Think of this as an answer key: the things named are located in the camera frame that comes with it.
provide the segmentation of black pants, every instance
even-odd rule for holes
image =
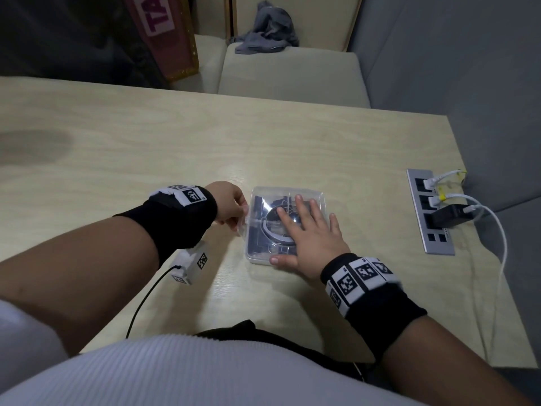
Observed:
[[[196,336],[215,339],[217,341],[257,341],[270,343],[291,350],[302,355],[321,367],[332,370],[344,376],[348,376],[361,382],[367,382],[375,386],[391,390],[388,380],[382,376],[378,368],[374,368],[369,363],[337,362],[313,349],[303,348],[292,341],[288,341],[277,334],[257,329],[252,321],[243,321],[233,327],[221,327],[205,332],[200,332]]]

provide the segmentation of wristband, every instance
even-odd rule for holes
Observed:
[[[216,201],[205,188],[172,185],[152,192],[143,205],[115,216],[130,218],[145,229],[162,266],[177,249],[195,247],[217,213]]]
[[[396,275],[377,258],[340,255],[323,269],[321,281],[377,361],[412,321],[427,314],[407,297]]]

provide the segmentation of wooden table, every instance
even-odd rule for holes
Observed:
[[[247,197],[254,186],[317,189],[351,249],[382,259],[415,302],[483,355],[477,322],[489,341],[498,260],[471,224],[451,231],[456,256],[426,255],[406,179],[406,168],[463,166],[445,116],[30,78],[0,78],[0,112],[0,259],[166,184],[229,180]],[[340,360],[371,358],[322,285],[250,264],[224,227],[205,239],[213,265],[193,286],[166,277],[134,338],[252,319]],[[86,350],[125,336],[163,270]],[[507,284],[495,348],[495,365],[536,365]]]

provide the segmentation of power outlet panel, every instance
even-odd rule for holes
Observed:
[[[438,210],[430,206],[429,197],[438,195],[436,191],[426,189],[423,181],[432,178],[434,174],[429,169],[407,169],[406,174],[425,252],[434,255],[454,255],[454,245],[449,231],[433,227],[430,219],[427,219],[431,213]]]

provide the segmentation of hand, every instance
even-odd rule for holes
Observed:
[[[226,223],[232,231],[236,231],[239,218],[248,213],[248,203],[241,189],[226,181],[213,182],[205,188],[212,194],[218,205],[216,222],[220,225]]]
[[[297,245],[297,256],[274,255],[270,258],[270,263],[298,270],[309,279],[316,279],[330,261],[350,250],[342,239],[342,232],[340,232],[335,214],[330,216],[331,228],[329,229],[314,199],[310,199],[312,215],[300,195],[295,197],[295,203],[304,230],[293,222],[283,208],[278,208],[277,212],[289,236]]]

